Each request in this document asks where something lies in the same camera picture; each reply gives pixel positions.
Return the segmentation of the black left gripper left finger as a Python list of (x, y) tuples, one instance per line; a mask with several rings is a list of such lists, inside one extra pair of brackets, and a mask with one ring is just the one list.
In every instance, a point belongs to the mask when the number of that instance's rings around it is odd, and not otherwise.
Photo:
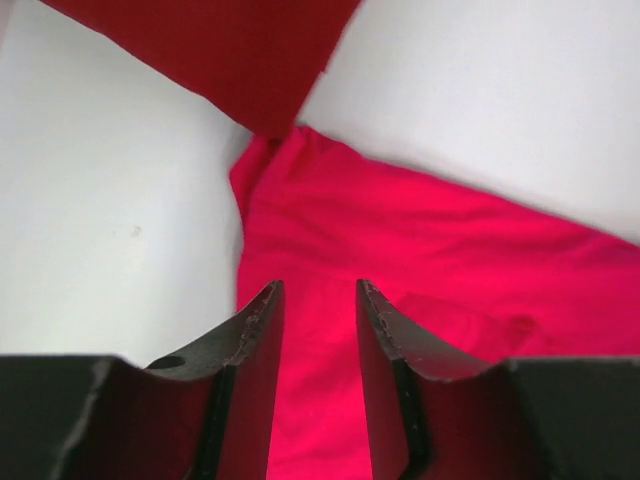
[(284, 323), (269, 283), (145, 368), (113, 355), (1, 359), (5, 479), (262, 479)]

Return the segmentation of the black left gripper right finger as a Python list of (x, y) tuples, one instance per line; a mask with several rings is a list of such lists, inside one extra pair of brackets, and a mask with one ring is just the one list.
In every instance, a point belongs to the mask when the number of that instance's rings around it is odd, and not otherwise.
[(635, 479), (635, 357), (490, 364), (356, 284), (360, 368), (377, 479)]

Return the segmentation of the pink t shirt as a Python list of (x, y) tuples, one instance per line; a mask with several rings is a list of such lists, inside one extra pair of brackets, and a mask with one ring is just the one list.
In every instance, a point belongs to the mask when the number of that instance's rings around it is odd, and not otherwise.
[(635, 355), (639, 249), (609, 234), (367, 158), (299, 127), (255, 137), (230, 173), (237, 302), (285, 286), (267, 475), (371, 475), (355, 286), (489, 362)]

